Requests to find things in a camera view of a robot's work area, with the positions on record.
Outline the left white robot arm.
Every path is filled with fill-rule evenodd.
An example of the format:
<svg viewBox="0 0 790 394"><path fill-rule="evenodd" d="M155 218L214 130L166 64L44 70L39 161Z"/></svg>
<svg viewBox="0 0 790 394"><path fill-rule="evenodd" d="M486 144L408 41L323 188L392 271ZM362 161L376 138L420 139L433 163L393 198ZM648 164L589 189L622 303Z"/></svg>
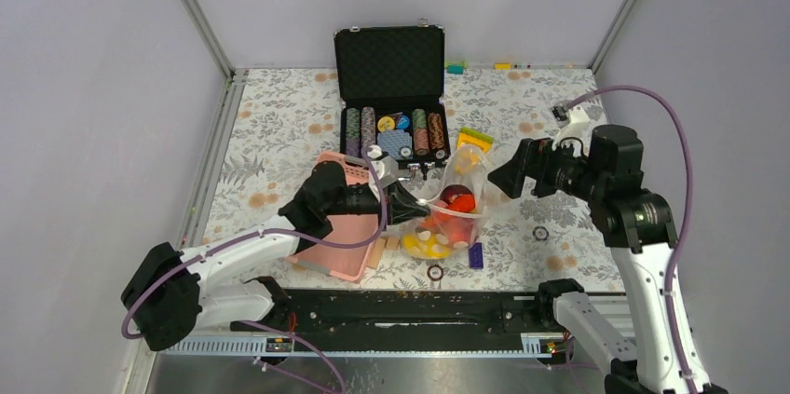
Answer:
<svg viewBox="0 0 790 394"><path fill-rule="evenodd" d="M430 213L427 201L402 185L392 156L372 146L363 163L367 177L362 183L349 183L336 161L317 163L274 216L226 241L183 250L169 242L153 247L121 293L127 310L122 336L160 351L195 329L214 325L258 321L268 330L283 326L289 317L286 301L261 282L235 284L233 278L316 245L366 247L388 226Z"/></svg>

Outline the pink plastic basket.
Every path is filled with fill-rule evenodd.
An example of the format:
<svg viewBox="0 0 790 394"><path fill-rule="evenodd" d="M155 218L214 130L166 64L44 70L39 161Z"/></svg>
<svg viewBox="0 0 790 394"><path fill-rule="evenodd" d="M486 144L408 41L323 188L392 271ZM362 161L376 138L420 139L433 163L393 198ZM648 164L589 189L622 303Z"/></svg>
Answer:
<svg viewBox="0 0 790 394"><path fill-rule="evenodd" d="M316 165L322 162L339 164L345 173L347 183L365 182L367 171L363 169L363 166L346 163L342 154L324 151L316 159ZM369 238L379 226L376 214L334 215L330 216L329 220L333 232L325 239L343 244L356 243ZM293 265L299 265L329 277L359 283L367 268L366 263L373 244L373 241L368 241L364 246L354 248L336 248L317 244L308 250L286 257L286 260Z"/></svg>

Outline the clear zip top bag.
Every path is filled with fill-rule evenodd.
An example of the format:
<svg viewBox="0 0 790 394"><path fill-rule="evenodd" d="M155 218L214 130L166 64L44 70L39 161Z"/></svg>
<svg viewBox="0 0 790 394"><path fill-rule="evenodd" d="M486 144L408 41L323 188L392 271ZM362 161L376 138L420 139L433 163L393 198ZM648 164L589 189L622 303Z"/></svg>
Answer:
<svg viewBox="0 0 790 394"><path fill-rule="evenodd" d="M425 199L429 214L406 224L401 247L410 256L442 260L474 245L497 211L497 189L488 181L492 165L483 149L465 144L444 168L440 191Z"/></svg>

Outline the pink peach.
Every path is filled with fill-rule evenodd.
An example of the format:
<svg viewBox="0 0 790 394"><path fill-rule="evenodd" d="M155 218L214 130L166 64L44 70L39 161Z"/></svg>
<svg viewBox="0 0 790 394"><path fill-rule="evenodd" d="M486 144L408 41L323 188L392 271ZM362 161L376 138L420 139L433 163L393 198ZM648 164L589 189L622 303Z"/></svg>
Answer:
<svg viewBox="0 0 790 394"><path fill-rule="evenodd" d="M442 223L441 229L446 238L446 245L454 249L468 248L474 239L472 219L453 217Z"/></svg>

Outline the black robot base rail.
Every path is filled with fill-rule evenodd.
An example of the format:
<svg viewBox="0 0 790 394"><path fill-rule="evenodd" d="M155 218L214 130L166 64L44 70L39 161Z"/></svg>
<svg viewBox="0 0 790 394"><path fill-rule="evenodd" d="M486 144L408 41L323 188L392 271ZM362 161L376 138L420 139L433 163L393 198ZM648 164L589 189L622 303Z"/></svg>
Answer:
<svg viewBox="0 0 790 394"><path fill-rule="evenodd" d="M569 334L548 318L533 292L348 291L283 289L254 325L295 333L324 352L507 353L560 348Z"/></svg>

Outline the orange red carrot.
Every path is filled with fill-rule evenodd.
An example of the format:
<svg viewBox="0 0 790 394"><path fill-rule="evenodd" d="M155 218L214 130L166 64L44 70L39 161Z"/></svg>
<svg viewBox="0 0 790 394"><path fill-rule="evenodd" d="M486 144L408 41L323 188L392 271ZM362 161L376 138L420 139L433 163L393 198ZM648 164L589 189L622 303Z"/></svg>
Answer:
<svg viewBox="0 0 790 394"><path fill-rule="evenodd" d="M432 209L432 215L440 222L446 222L453 217L474 219L476 208L477 202L474 196L461 196L451 204L439 200Z"/></svg>

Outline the yellow lemon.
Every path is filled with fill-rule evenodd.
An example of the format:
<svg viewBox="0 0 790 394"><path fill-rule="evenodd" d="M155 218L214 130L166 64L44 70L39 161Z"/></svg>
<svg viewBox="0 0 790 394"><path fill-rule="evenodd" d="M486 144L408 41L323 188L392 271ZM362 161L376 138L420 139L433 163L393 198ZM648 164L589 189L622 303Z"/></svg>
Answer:
<svg viewBox="0 0 790 394"><path fill-rule="evenodd" d="M442 235L432 234L427 235L404 235L401 237L402 248L412 257L417 259L426 260L441 260L447 258L453 253L453 249L445 244L442 244L439 239L443 238Z"/></svg>

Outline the dark red apple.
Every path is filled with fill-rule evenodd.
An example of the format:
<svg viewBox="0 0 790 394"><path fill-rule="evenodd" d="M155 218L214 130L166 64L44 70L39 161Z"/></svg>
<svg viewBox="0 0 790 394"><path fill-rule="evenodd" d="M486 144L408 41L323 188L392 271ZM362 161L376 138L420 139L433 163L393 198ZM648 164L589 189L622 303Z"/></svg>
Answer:
<svg viewBox="0 0 790 394"><path fill-rule="evenodd" d="M473 196L473 193L463 184L449 184L440 193L440 200L446 204L451 204L461 196Z"/></svg>

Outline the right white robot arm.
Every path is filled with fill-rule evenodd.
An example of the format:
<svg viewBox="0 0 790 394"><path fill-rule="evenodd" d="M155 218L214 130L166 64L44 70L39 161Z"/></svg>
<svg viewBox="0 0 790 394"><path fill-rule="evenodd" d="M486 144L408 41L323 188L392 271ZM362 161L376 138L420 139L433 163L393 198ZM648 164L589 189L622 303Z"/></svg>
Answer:
<svg viewBox="0 0 790 394"><path fill-rule="evenodd" d="M563 192L588 204L620 272L635 342L593 306L573 279L538 286L534 306L543 329L563 327L592 358L607 393L722 393L699 358L673 264L680 250L666 200L642 186L644 146L628 127L592 131L588 155L575 155L551 139L524 139L514 156L487 179L516 199L531 179L532 195Z"/></svg>

